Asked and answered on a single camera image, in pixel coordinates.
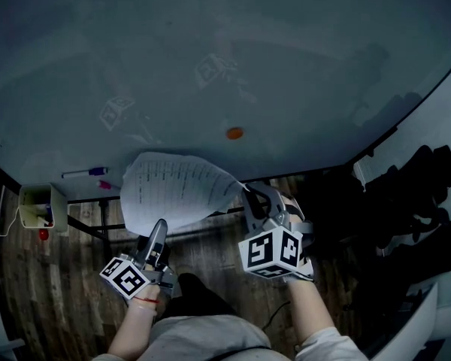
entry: red object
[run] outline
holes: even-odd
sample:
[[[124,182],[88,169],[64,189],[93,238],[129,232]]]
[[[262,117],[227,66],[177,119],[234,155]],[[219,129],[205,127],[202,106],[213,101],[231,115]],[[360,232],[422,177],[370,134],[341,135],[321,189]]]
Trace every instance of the red object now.
[[[105,180],[98,180],[97,186],[99,186],[101,189],[110,190],[112,188],[112,185],[107,183]]]
[[[48,239],[48,230],[47,229],[40,229],[38,230],[38,237],[42,240],[42,241],[46,241]]]
[[[244,134],[244,131],[241,127],[232,127],[231,129],[227,130],[227,138],[234,141],[235,139],[242,138],[242,135]]]
[[[140,299],[141,301],[145,301],[145,302],[152,302],[153,304],[158,304],[159,301],[157,301],[156,299],[149,299],[149,298],[138,298],[138,297],[134,297],[135,299]]]

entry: white sleeve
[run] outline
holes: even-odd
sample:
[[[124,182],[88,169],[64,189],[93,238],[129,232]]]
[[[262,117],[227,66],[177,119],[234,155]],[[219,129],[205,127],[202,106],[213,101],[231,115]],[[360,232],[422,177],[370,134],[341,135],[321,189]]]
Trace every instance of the white sleeve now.
[[[101,354],[97,356],[92,361],[124,361],[120,357],[113,356],[112,354]]]
[[[340,335],[336,328],[314,333],[301,345],[295,361],[367,361],[353,340]]]

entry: blue marker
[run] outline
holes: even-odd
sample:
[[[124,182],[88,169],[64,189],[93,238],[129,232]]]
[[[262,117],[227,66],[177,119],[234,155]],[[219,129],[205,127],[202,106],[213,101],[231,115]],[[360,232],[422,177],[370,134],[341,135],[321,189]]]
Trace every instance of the blue marker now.
[[[96,167],[91,168],[90,170],[64,172],[62,174],[62,178],[67,179],[70,177],[89,177],[89,176],[98,177],[99,175],[105,175],[107,173],[108,173],[107,167]]]

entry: floor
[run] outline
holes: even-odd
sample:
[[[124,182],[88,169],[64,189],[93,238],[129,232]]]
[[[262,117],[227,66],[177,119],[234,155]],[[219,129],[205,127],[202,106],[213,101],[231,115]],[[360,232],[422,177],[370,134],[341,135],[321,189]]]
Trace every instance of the floor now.
[[[294,194],[301,180],[300,176],[288,177],[271,184]],[[17,196],[5,190],[1,234],[16,209]],[[70,205],[69,214],[89,225],[101,224],[98,203]],[[119,202],[110,202],[107,223],[122,222]],[[283,282],[265,281],[242,271],[237,243],[246,232],[241,212],[209,217],[168,239],[170,263],[172,268],[191,266],[243,318],[263,327],[288,296]],[[135,240],[126,231],[108,234],[113,254],[127,250]],[[27,343],[20,358],[90,359],[107,351],[126,306],[98,276],[105,264],[104,243],[76,229],[69,227],[41,241],[35,230],[24,230],[17,221],[12,225],[9,236],[0,242],[0,293],[6,301],[2,315],[9,336]],[[354,311],[343,310],[351,303],[355,281],[333,259],[316,261],[315,269],[316,284],[337,327],[358,338],[360,320]],[[294,357],[289,306],[280,309],[265,331],[273,349]]]

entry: black pants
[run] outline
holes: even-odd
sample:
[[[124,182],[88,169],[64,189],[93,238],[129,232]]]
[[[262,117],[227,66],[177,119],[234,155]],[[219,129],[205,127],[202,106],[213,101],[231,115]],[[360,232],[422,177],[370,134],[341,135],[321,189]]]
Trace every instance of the black pants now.
[[[226,301],[206,288],[194,274],[180,275],[179,285],[182,296],[169,302],[161,319],[180,316],[238,315]]]

